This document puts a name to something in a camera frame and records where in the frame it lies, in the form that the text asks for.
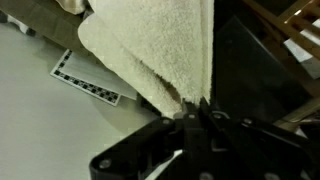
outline wooden chair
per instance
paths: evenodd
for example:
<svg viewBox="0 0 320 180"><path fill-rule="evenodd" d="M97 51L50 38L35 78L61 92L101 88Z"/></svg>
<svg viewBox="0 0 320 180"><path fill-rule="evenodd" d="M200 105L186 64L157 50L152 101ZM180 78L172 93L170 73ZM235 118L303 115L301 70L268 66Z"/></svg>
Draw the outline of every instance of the wooden chair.
<svg viewBox="0 0 320 180"><path fill-rule="evenodd" d="M254 0L243 0L243 2L258 15L266 29L278 42L283 43L286 38L291 38L301 48L320 60L320 46L300 34L301 30L306 29L320 38L320 29L309 20L310 17L313 20L320 19L320 0L297 0L280 16L275 16Z"/></svg>

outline gray floor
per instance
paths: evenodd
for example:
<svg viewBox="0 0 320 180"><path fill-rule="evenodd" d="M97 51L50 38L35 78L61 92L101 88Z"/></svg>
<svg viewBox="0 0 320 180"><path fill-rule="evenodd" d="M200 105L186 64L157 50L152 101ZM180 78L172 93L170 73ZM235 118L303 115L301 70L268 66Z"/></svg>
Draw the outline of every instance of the gray floor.
<svg viewBox="0 0 320 180"><path fill-rule="evenodd" d="M51 77L63 51L0 24L0 179L88 180L95 155L154 118Z"/></svg>

